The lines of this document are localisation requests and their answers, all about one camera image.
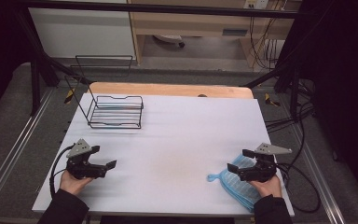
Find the light blue fabric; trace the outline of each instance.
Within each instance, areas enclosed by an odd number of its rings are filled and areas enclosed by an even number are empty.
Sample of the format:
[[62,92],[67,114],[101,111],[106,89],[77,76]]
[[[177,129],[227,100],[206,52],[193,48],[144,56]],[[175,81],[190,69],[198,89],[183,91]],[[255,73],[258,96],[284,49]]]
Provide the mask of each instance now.
[[[231,164],[240,168],[252,167],[255,165],[251,159],[244,157],[241,154]],[[240,204],[246,207],[249,212],[254,212],[254,205],[261,197],[252,185],[248,184],[246,181],[241,181],[236,174],[229,172],[228,169],[223,170],[218,175],[208,175],[209,182],[212,182],[215,179],[219,179],[223,189],[225,189]]]

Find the black sleeve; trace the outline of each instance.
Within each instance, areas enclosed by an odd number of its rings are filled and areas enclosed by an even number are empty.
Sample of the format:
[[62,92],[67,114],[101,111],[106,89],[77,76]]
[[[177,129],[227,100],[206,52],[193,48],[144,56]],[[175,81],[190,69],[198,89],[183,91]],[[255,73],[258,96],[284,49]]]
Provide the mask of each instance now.
[[283,198],[274,198],[272,194],[255,203],[256,224],[292,224]]
[[59,189],[38,224],[81,224],[89,208],[75,195]]

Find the hand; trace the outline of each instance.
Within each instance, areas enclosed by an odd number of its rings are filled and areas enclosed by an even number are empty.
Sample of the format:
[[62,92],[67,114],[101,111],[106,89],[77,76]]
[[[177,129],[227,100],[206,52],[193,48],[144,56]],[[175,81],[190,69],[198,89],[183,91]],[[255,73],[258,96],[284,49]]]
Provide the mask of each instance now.
[[266,182],[249,181],[254,186],[262,198],[272,194],[274,198],[282,197],[281,180],[275,175]]
[[77,195],[80,191],[93,180],[93,178],[76,179],[69,174],[68,171],[64,171],[61,176],[60,189],[67,191],[73,195]]

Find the white table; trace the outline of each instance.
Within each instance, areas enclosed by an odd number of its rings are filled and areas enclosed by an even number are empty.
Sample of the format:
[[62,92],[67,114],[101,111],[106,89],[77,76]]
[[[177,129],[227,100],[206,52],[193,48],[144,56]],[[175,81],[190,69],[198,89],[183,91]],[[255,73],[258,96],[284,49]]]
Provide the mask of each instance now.
[[[89,105],[85,93],[81,104]],[[126,216],[243,217],[249,211],[222,188],[218,174],[244,148],[270,143],[257,100],[144,95],[140,130],[97,130],[76,111],[60,152],[79,138],[101,146],[89,161],[117,167],[92,181],[79,197],[91,214]],[[56,171],[66,165],[63,157]],[[60,179],[56,177],[56,189]],[[294,211],[283,188],[289,213]],[[48,176],[33,210],[50,202]]]

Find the white wall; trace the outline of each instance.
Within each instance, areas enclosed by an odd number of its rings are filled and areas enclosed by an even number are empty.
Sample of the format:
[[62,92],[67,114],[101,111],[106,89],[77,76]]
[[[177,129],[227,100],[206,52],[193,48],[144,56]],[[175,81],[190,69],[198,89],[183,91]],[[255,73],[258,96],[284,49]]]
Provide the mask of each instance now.
[[[126,0],[98,2],[126,3]],[[30,12],[45,52],[51,57],[132,55],[135,58],[128,12],[44,8],[30,8]]]

